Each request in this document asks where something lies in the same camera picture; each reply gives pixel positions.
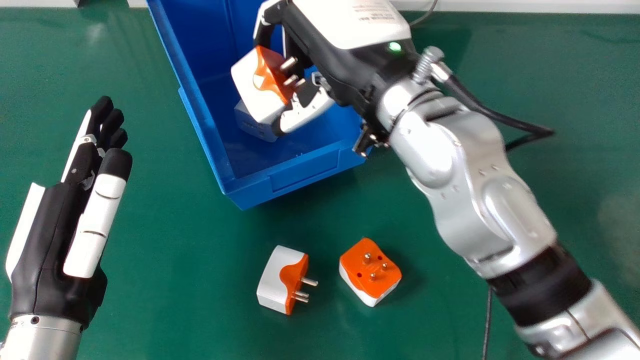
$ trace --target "metal prong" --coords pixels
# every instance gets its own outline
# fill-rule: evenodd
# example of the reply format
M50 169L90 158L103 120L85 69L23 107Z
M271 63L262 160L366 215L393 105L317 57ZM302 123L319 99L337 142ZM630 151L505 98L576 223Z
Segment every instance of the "metal prong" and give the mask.
M296 299L297 301L302 301L305 304L309 302L309 299L307 299L306 297L294 296L293 298Z
M298 62L298 59L293 57L286 59L280 66L280 71L289 70L289 68L295 65L297 62Z
M302 279L300 279L300 281L304 282L307 285L310 286L318 286L318 282L315 280L311 280L311 279L307 279L306 277L303 277Z
M282 83L282 84L284 86L289 86L289 85L293 84L297 80L298 80L298 75L291 75L291 76L289 76L289 79L286 79L284 81L284 83Z

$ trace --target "adapter inside blue bin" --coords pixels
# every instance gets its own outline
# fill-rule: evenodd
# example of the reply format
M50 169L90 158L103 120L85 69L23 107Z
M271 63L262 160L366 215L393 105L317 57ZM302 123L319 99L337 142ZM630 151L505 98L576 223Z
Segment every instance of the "adapter inside blue bin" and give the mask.
M231 66L253 47L261 0L148 0L180 83L180 96L222 192L248 209L364 159L351 149L360 117L333 106L306 126L265 142L238 128ZM273 49L281 51L281 34Z

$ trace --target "gray wire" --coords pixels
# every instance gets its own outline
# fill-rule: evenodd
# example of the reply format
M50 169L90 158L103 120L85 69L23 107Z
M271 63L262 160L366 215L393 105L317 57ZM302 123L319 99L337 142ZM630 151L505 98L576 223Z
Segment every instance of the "gray wire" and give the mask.
M433 10L436 8L436 5L438 4L438 0L433 0L433 2L431 3L431 7L429 8L429 10L427 10L424 14L422 14L421 17L419 17L418 19L415 19L414 21L411 21L409 23L409 26L414 27L416 25L421 24L422 22L424 22L426 19L428 19L432 14L433 14Z
M486 296L486 315L484 319L484 341L482 344L482 360L486 360L489 353L489 333L491 331L491 307L493 303L493 290L489 286L489 294Z

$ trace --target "robotic hand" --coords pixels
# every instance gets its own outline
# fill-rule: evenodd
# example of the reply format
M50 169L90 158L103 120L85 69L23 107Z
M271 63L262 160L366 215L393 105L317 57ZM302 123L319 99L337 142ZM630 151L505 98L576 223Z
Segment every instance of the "robotic hand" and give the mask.
M60 182L31 184L6 260L11 326L1 360L73 360L102 304L102 251L129 174L122 112L87 111Z
M285 56L269 50L277 24ZM352 106L364 120L354 151L393 149L431 204L442 239L491 286L534 355L640 358L638 329L558 244L507 160L506 150L553 131L483 106L439 49L416 52L409 25L387 0L268 0L254 44L232 75L255 121L282 136L323 111L313 99ZM319 81L296 83L311 65ZM494 121L530 134L505 146Z

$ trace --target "orange and white plug adapter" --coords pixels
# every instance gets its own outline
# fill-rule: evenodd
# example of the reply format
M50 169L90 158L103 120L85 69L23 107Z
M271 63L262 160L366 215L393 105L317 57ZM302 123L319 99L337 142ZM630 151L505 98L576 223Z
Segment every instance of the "orange and white plug adapter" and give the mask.
M300 291L302 283L317 286L305 277L309 256L304 252L276 246L258 283L258 303L264 307L291 315L296 301L309 302L309 294Z
M362 238L340 257L340 276L371 307L389 295L402 279L396 264L369 238Z

